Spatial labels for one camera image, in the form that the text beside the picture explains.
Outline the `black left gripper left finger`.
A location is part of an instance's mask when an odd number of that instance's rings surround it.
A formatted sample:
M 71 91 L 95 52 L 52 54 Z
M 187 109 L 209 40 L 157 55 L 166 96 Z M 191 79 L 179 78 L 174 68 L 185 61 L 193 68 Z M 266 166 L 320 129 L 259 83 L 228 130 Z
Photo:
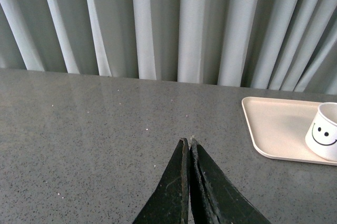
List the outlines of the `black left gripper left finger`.
M 162 177 L 134 223 L 187 223 L 189 215 L 190 149 L 179 140 Z

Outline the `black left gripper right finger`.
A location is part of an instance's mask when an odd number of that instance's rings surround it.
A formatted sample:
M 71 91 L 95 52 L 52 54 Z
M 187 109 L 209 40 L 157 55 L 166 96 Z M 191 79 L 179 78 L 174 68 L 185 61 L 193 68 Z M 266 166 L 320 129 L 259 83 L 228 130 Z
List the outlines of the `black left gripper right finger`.
M 190 156 L 190 196 L 195 223 L 270 223 L 195 139 L 191 142 Z

